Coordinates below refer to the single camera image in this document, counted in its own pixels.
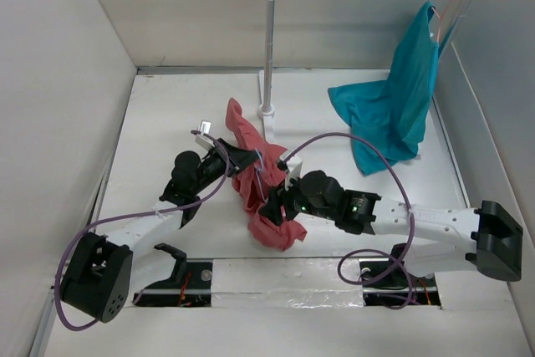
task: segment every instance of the crumpled red fabric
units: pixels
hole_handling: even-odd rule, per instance
[[[277,168],[277,159],[286,149],[265,141],[257,129],[242,116],[242,107],[233,98],[228,101],[225,125],[234,133],[240,148],[256,149],[262,154],[263,171],[258,172],[261,184],[258,183],[255,172],[255,167],[262,167],[260,161],[232,179],[234,190],[244,200],[243,209],[251,218],[248,229],[263,246],[282,251],[290,248],[296,239],[302,242],[307,231],[299,222],[286,221],[278,227],[258,214],[264,205],[262,194],[267,197],[269,188],[277,186],[286,177],[286,173]]]

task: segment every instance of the screw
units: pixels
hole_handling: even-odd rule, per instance
[[[211,280],[211,270],[205,269],[204,271],[202,271],[201,279],[204,280],[205,282],[208,282],[209,280]]]

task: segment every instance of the vertical pole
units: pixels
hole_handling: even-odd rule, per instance
[[[457,8],[456,16],[453,18],[453,21],[450,24],[450,27],[446,31],[446,35],[444,35],[444,38],[441,41],[441,44],[439,46],[439,60],[442,58],[442,55],[444,54],[444,51],[447,49],[447,47],[450,45],[451,41],[453,40],[453,37],[456,34],[457,29],[459,28],[459,25],[461,24],[461,20],[465,17],[466,11],[468,10],[468,7],[470,6],[472,0],[461,0],[461,3],[459,4],[459,7]]]
[[[275,0],[266,0],[266,60],[264,66],[263,102],[258,110],[262,117],[273,116],[275,108],[271,104],[271,82],[273,75],[273,34],[275,29]]]

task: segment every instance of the gray wall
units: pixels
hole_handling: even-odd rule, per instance
[[[28,355],[135,74],[98,0],[0,0],[0,355]]]
[[[262,65],[264,0],[100,1],[136,65]],[[279,0],[274,63],[387,68],[423,1]]]
[[[436,96],[472,205],[499,201],[524,224],[510,285],[535,350],[535,0],[475,0],[441,63]]]

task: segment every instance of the teal cloth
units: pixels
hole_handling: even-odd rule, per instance
[[[329,98],[351,132],[374,144],[391,165],[413,159],[424,140],[438,70],[438,43],[430,38],[433,4],[426,2],[398,44],[388,79],[329,88]],[[352,140],[364,175],[385,169],[366,145]]]

